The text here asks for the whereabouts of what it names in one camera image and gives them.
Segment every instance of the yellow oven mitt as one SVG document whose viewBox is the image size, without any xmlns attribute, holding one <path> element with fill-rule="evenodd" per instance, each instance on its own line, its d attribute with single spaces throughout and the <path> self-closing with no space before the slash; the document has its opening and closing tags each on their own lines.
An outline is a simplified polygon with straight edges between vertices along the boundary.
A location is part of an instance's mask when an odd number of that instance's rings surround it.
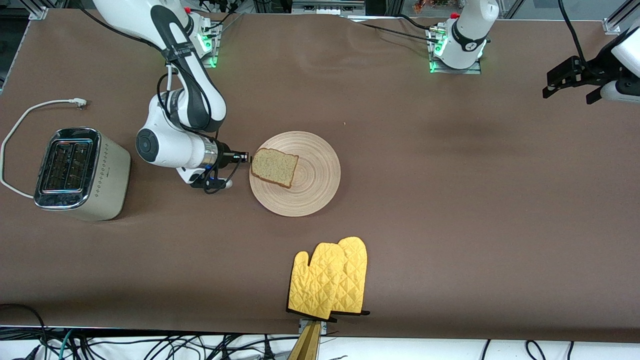
<svg viewBox="0 0 640 360">
<path fill-rule="evenodd" d="M 364 242 L 355 236 L 340 240 L 338 246 L 344 251 L 346 262 L 340 275 L 333 311 L 360 315 L 364 300 L 364 280 L 367 275 L 367 248 Z"/>
<path fill-rule="evenodd" d="M 291 270 L 287 310 L 328 320 L 342 279 L 346 256 L 340 245 L 319 243 L 309 261 L 309 254 L 296 254 Z"/>
</svg>

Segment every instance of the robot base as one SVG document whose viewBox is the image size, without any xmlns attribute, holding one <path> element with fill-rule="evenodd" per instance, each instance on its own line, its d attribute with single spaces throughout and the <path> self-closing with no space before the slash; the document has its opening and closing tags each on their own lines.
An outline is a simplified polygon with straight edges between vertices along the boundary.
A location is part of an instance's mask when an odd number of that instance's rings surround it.
<svg viewBox="0 0 640 360">
<path fill-rule="evenodd" d="M 438 24 L 438 27 L 444 26 L 444 23 L 441 22 Z M 472 74 L 472 75 L 480 75 L 482 73 L 480 68 L 480 60 L 476 60 L 471 67 L 467 69 L 454 69 L 452 67 L 447 66 L 440 58 L 435 56 L 435 51 L 438 46 L 442 46 L 442 34 L 439 32 L 432 32 L 429 30 L 424 31 L 427 35 L 427 38 L 437 39 L 439 42 L 427 42 L 427 50 L 429 52 L 429 71 L 430 72 L 443 72 L 446 74 Z"/>
</svg>

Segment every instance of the white floor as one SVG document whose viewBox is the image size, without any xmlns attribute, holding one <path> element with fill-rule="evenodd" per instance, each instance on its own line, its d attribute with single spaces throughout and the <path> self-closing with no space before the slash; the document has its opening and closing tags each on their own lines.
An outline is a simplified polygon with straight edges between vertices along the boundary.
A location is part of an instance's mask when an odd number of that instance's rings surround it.
<svg viewBox="0 0 640 360">
<path fill-rule="evenodd" d="M 110 338 L 110 341 L 132 341 L 142 338 Z M 207 346 L 217 345 L 222 336 L 202 337 Z M 233 342 L 230 347 L 239 347 L 253 341 L 263 340 L 262 335 L 246 335 Z M 424 360 L 479 360 L 485 340 L 431 340 L 431 339 L 392 339 L 392 338 L 334 338 L 321 340 L 318 360 L 333 360 L 343 356 L 345 360 L 377 359 L 424 359 Z M 133 345 L 96 345 L 98 354 L 107 360 L 142 360 L 156 343 L 138 343 Z M 292 349 L 295 340 L 272 341 L 271 348 L 279 354 Z M 486 360 L 530 360 L 525 351 L 524 341 L 493 340 L 486 354 Z M 569 343 L 563 341 L 539 341 L 547 360 L 565 360 Z M 0 341 L 0 360 L 13 360 L 27 356 L 38 345 L 35 340 Z M 538 360 L 542 357 L 531 346 Z M 169 348 L 156 359 L 166 359 Z M 49 359 L 56 360 L 51 352 Z M 255 350 L 238 352 L 231 359 L 256 359 L 260 353 Z M 44 356 L 40 349 L 37 360 Z M 199 355 L 192 350 L 182 349 L 176 353 L 176 360 L 198 360 Z M 572 360 L 638 360 L 640 344 L 628 343 L 576 343 Z"/>
</svg>

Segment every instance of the slice of bread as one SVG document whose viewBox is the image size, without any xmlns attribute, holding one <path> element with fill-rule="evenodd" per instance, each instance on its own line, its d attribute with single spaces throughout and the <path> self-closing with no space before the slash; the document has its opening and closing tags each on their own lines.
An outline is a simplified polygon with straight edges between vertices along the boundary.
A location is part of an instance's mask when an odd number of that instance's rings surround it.
<svg viewBox="0 0 640 360">
<path fill-rule="evenodd" d="M 291 189 L 298 158 L 298 155 L 260 148 L 253 156 L 251 174 L 260 180 Z"/>
</svg>

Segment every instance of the bread crust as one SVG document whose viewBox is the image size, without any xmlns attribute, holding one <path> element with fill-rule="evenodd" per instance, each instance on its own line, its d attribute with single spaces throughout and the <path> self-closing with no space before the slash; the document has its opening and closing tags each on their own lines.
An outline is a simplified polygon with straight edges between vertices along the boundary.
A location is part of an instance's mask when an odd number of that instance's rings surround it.
<svg viewBox="0 0 640 360">
<path fill-rule="evenodd" d="M 295 157 L 296 157 L 296 166 L 294 166 L 294 167 L 293 167 L 293 174 L 294 174 L 294 176 L 295 176 L 296 169 L 297 169 L 297 167 L 298 167 L 298 162 L 299 162 L 299 160 L 300 160 L 300 157 L 299 157 L 298 155 L 287 154 L 286 152 L 282 152 L 282 151 L 280 151 L 280 150 L 278 150 L 278 149 L 268 149 L 268 148 L 266 148 L 266 147 L 261 147 L 260 149 L 258 149 L 258 151 L 256 151 L 256 152 L 255 152 L 255 155 L 258 155 L 258 152 L 260 152 L 260 151 L 262 151 L 262 150 L 272 150 L 272 151 L 277 151 L 277 152 L 279 152 L 280 154 L 284 154 L 284 155 L 287 155 L 287 156 L 295 156 Z M 265 181 L 265 182 L 267 182 L 267 183 L 271 183 L 271 184 L 276 184 L 276 185 L 281 186 L 281 187 L 283 187 L 283 188 L 285 188 L 285 189 L 291 189 L 291 187 L 293 186 L 293 176 L 291 177 L 291 182 L 290 182 L 290 183 L 289 183 L 289 185 L 287 186 L 286 184 L 282 184 L 282 183 L 278 183 L 278 182 L 276 182 L 276 181 L 272 181 L 272 180 L 269 180 L 269 179 L 265 179 L 265 178 L 261 177 L 260 175 L 256 174 L 255 172 L 253 172 L 253 164 L 251 165 L 251 175 L 253 175 L 253 176 L 257 177 L 258 179 L 260 179 L 260 180 L 262 180 L 262 181 Z"/>
</svg>

